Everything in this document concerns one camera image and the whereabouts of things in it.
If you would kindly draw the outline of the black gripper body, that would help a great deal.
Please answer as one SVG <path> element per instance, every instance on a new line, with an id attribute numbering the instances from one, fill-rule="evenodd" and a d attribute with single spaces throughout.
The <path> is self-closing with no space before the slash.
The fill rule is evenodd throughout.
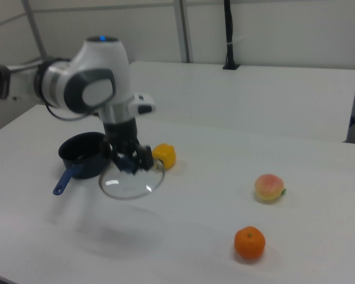
<path id="1" fill-rule="evenodd" d="M 132 156 L 139 144 L 135 118 L 121 123 L 103 123 L 105 136 L 115 153 Z"/>

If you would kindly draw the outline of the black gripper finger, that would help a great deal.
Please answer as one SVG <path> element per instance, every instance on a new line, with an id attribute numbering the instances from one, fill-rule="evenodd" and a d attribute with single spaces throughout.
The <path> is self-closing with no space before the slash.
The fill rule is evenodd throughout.
<path id="1" fill-rule="evenodd" d="M 112 148 L 107 139 L 100 142 L 100 151 L 105 160 L 110 160 L 116 167 L 119 166 L 119 155 L 116 148 Z"/>
<path id="2" fill-rule="evenodd" d="M 150 146 L 137 145 L 136 153 L 139 168 L 149 171 L 153 167 L 153 155 Z"/>

